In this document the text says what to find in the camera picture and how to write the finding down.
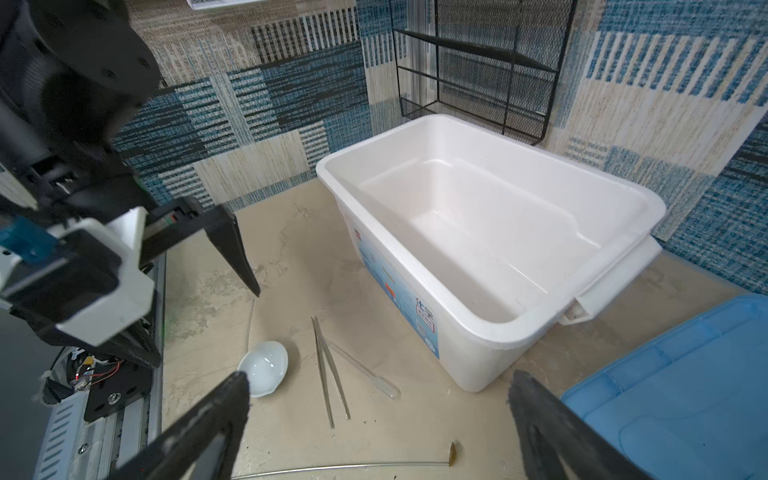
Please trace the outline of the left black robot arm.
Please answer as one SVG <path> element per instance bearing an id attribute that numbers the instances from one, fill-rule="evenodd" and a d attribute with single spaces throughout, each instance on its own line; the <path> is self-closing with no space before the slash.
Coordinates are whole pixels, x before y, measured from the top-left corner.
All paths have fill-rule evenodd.
<path id="1" fill-rule="evenodd" d="M 1 5 L 1 164 L 34 199 L 1 202 L 1 299 L 50 345 L 146 368 L 162 362 L 148 267 L 173 246 L 204 231 L 260 293 L 230 210 L 157 203 L 112 147 L 159 79 L 115 6 Z"/>

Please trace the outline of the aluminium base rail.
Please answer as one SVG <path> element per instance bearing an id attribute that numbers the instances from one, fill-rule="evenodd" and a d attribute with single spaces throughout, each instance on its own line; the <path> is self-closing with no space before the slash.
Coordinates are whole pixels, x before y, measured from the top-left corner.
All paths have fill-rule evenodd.
<path id="1" fill-rule="evenodd" d="M 61 349 L 35 397 L 50 415 L 34 479 L 105 479 L 155 440 L 162 423 L 161 363 L 153 367 Z"/>

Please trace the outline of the white porcelain dish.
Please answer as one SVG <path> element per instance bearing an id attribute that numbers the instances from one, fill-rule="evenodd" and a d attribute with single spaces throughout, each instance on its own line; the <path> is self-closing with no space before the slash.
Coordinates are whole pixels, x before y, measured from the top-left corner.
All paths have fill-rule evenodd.
<path id="1" fill-rule="evenodd" d="M 273 394 L 284 380 L 289 365 L 285 346 L 277 341 L 265 341 L 244 355 L 238 365 L 248 380 L 251 398 Z"/>

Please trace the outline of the blue plastic lid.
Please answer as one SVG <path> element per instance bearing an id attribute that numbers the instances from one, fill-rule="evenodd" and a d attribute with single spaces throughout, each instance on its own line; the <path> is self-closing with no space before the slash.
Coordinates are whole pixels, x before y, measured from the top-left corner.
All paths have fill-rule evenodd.
<path id="1" fill-rule="evenodd" d="M 561 397 L 655 479 L 767 476 L 767 299 L 726 301 Z"/>

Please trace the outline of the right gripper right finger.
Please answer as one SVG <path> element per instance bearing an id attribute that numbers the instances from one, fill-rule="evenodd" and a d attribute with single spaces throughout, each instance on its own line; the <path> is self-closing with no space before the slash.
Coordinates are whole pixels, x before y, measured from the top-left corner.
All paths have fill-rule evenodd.
<path id="1" fill-rule="evenodd" d="M 509 406 L 529 479 L 647 479 L 649 476 L 530 373 L 514 372 Z"/>

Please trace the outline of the white plastic bin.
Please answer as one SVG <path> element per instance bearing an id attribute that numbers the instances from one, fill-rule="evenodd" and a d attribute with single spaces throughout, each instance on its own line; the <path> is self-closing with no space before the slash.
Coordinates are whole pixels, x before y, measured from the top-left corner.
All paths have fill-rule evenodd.
<path id="1" fill-rule="evenodd" d="M 653 191 L 448 115 L 323 158 L 355 251 L 461 389 L 594 319 L 660 253 Z"/>

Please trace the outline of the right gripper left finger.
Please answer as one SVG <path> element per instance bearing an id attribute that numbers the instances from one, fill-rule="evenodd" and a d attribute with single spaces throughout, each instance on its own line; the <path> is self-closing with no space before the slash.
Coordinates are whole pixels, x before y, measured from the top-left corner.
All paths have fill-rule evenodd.
<path id="1" fill-rule="evenodd" d="M 249 412 L 249 383 L 235 371 L 111 479 L 230 479 Z"/>

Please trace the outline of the metal tweezers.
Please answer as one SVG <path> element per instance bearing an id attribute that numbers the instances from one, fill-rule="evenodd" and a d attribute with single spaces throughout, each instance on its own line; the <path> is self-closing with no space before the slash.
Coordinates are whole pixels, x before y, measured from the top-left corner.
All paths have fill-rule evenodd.
<path id="1" fill-rule="evenodd" d="M 319 369 L 321 388 L 322 388 L 326 414 L 329 422 L 329 427 L 332 430 L 334 430 L 335 421 L 334 421 L 333 411 L 332 411 L 331 402 L 330 402 L 330 379 L 333 379 L 333 382 L 339 393 L 341 404 L 344 409 L 344 414 L 347 420 L 351 419 L 351 413 L 350 413 L 349 405 L 346 399 L 345 391 L 340 380 L 336 362 L 331 353 L 329 343 L 327 342 L 324 334 L 322 333 L 319 319 L 316 316 L 311 316 L 310 319 L 311 319 L 314 338 L 315 338 L 318 369 Z"/>

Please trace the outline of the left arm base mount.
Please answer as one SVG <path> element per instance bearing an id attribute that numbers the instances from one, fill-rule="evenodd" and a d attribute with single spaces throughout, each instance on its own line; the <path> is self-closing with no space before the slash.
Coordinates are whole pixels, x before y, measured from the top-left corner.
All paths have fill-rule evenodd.
<path id="1" fill-rule="evenodd" d="M 38 400 L 49 407 L 84 400 L 81 418 L 94 422 L 150 393 L 154 372 L 116 357 L 99 359 L 82 348 L 63 347 L 40 381 Z"/>

